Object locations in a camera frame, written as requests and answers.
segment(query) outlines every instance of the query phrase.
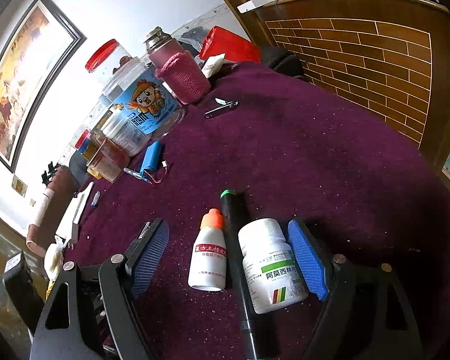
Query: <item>brown leather chair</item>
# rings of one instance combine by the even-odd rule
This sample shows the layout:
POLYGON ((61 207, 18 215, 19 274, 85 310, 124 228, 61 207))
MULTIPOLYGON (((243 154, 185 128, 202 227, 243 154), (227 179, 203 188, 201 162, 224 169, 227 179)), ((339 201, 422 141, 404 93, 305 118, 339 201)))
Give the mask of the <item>brown leather chair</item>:
POLYGON ((80 185, 67 166, 60 166, 37 202, 37 213, 28 226, 27 247, 44 257, 55 242, 55 232, 80 185))

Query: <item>pink knitted cover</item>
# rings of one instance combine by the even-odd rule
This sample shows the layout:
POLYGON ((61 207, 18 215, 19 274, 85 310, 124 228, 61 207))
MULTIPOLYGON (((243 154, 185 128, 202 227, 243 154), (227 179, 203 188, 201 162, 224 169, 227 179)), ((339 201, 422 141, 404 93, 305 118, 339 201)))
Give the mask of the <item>pink knitted cover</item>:
POLYGON ((210 91, 210 81, 203 75, 190 51, 178 52, 155 72, 175 92, 180 102, 190 104, 210 91))

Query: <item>purple tablecloth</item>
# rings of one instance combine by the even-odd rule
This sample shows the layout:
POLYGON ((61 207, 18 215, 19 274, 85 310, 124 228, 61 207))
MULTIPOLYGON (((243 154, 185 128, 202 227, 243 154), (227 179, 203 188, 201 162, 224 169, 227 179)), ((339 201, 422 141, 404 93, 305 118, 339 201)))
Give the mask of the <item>purple tablecloth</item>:
MULTIPOLYGON (((98 181, 99 207, 86 208, 78 245, 65 261, 81 266, 124 252, 145 221, 171 233, 151 285, 137 301, 142 324, 167 360, 240 359, 233 290, 187 285, 202 216, 226 188, 244 191, 253 218, 305 218, 331 251, 353 262, 390 263, 417 319, 426 352, 450 334, 450 196, 406 137, 336 95, 253 63, 218 79, 163 139, 173 163, 164 183, 122 174, 98 181), (240 106, 214 119, 215 97, 240 106)), ((142 156, 131 166, 138 168, 142 156)), ((321 303, 314 295, 276 312, 280 359, 295 360, 321 303)))

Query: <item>blue label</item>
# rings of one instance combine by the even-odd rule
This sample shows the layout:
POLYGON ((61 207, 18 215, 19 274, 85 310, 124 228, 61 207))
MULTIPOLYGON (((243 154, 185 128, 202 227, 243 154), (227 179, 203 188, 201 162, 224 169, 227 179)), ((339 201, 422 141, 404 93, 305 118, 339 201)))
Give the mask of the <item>blue label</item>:
POLYGON ((178 106, 176 100, 149 68, 138 77, 114 104, 125 112, 127 118, 144 134, 150 134, 173 114, 178 106))

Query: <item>blue battery pack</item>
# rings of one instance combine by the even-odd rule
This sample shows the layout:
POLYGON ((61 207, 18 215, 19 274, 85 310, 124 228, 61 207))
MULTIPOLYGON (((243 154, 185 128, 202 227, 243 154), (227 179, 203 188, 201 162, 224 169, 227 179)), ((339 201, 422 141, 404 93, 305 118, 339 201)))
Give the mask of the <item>blue battery pack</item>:
POLYGON ((145 152, 145 156, 143 158, 142 167, 140 168, 140 174, 144 177, 147 177, 147 174, 144 172, 146 170, 149 173, 155 173, 158 169, 158 161, 160 159, 160 155, 162 154, 163 145, 157 141, 152 143, 145 152))

